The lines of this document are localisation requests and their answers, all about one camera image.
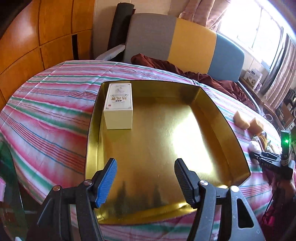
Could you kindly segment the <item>yellow sponge block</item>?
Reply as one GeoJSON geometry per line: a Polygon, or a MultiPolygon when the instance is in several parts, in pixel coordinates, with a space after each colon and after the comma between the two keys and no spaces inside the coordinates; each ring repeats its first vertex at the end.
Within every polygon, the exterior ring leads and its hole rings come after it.
{"type": "Polygon", "coordinates": [[[264,125],[259,121],[259,119],[254,118],[249,123],[248,131],[253,135],[259,135],[263,132],[264,125]]]}
{"type": "Polygon", "coordinates": [[[239,112],[236,111],[233,117],[234,124],[242,130],[247,130],[250,127],[247,119],[239,112]]]}

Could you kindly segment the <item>yellow plush toy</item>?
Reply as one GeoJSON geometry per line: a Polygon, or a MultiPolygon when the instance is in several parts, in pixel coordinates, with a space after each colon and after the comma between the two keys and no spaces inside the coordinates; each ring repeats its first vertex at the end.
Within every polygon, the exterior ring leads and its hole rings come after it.
{"type": "Polygon", "coordinates": [[[271,141],[267,139],[267,133],[262,132],[259,135],[254,135],[248,146],[249,152],[261,154],[262,152],[273,153],[274,150],[271,141]]]}

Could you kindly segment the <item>green glass side table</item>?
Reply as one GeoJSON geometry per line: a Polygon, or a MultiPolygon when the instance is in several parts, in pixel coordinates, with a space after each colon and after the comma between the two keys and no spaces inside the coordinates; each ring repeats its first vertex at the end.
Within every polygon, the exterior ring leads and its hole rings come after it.
{"type": "Polygon", "coordinates": [[[10,240],[25,240],[28,225],[9,147],[1,141],[1,224],[10,240]]]}

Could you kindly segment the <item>white appliance box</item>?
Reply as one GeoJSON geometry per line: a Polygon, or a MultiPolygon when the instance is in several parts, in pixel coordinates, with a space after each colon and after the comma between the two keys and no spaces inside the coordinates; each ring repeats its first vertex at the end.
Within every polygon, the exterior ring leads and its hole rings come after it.
{"type": "Polygon", "coordinates": [[[253,68],[245,72],[243,79],[248,82],[253,87],[253,89],[255,89],[262,79],[262,73],[253,68]]]}

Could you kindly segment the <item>dark red blanket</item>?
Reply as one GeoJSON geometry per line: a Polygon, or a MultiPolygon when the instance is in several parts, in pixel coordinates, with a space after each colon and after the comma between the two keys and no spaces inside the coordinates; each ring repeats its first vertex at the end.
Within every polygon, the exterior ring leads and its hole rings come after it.
{"type": "Polygon", "coordinates": [[[247,95],[243,92],[243,90],[233,81],[231,80],[215,80],[208,74],[194,73],[191,71],[184,72],[177,66],[173,65],[169,61],[158,60],[154,58],[150,58],[143,54],[137,54],[132,56],[131,63],[134,65],[141,65],[145,67],[150,67],[158,70],[165,70],[171,73],[175,73],[182,77],[189,78],[191,80],[198,81],[199,83],[208,85],[236,100],[243,103],[244,105],[251,108],[253,111],[256,111],[255,105],[251,102],[251,100],[247,97],[247,95]]]}

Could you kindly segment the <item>striped pink green bedsheet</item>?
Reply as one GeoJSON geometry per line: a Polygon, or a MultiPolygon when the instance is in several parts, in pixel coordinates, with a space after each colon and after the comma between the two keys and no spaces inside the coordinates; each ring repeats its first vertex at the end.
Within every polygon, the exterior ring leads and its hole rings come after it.
{"type": "MultiPolygon", "coordinates": [[[[84,179],[87,135],[100,85],[116,80],[161,80],[201,86],[218,106],[244,151],[251,171],[240,187],[261,220],[272,197],[261,168],[247,153],[251,135],[233,123],[243,103],[196,80],[165,70],[120,62],[65,61],[41,72],[17,88],[1,111],[1,141],[6,141],[22,186],[40,204],[51,188],[76,186],[84,179]]],[[[147,225],[102,225],[106,240],[186,240],[194,213],[147,225]]]]}

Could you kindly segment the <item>gold metal tray box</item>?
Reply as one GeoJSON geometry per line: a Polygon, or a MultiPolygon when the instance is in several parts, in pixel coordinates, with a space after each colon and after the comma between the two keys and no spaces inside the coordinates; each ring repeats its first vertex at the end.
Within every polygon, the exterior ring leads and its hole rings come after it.
{"type": "Polygon", "coordinates": [[[108,82],[99,89],[87,143],[85,177],[117,161],[107,200],[96,209],[104,225],[138,225],[191,213],[174,172],[181,158],[212,185],[227,188],[250,177],[244,152],[231,126],[195,85],[133,80],[130,130],[108,130],[103,116],[108,82]]]}

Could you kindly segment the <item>white printed carton box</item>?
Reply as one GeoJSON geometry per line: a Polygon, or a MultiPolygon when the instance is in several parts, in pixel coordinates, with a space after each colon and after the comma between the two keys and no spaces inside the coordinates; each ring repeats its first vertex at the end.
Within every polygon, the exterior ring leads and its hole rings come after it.
{"type": "Polygon", "coordinates": [[[133,101],[131,83],[109,84],[103,114],[108,130],[132,129],[133,101]]]}

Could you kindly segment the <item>grey yellow blue headboard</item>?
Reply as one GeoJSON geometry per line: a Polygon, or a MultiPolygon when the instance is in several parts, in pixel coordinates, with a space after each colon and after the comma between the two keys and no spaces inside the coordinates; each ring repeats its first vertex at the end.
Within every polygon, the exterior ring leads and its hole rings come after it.
{"type": "Polygon", "coordinates": [[[132,15],[126,42],[97,60],[109,61],[120,53],[124,63],[140,53],[168,61],[184,72],[233,82],[238,82],[244,62],[243,51],[222,35],[184,19],[151,13],[132,15]]]}

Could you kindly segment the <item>pink patterned curtain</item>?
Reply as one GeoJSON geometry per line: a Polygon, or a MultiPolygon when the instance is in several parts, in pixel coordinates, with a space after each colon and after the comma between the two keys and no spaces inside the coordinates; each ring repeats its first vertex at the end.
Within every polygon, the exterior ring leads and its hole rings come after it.
{"type": "Polygon", "coordinates": [[[270,1],[189,1],[180,18],[236,43],[268,74],[263,100],[278,108],[295,79],[295,34],[270,1]]]}

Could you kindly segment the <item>wooden wardrobe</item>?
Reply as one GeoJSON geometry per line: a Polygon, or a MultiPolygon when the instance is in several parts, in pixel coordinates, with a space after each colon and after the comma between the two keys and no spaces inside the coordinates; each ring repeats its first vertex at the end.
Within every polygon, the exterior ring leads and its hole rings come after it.
{"type": "Polygon", "coordinates": [[[94,1],[31,1],[1,36],[1,107],[34,75],[93,58],[94,1]]]}

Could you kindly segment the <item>black rolled mat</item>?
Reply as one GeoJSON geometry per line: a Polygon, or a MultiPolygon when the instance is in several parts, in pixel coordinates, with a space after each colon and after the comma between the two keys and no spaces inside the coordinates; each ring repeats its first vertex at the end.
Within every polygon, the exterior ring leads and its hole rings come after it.
{"type": "Polygon", "coordinates": [[[134,14],[134,4],[118,3],[112,21],[107,50],[126,42],[130,20],[134,14]]]}

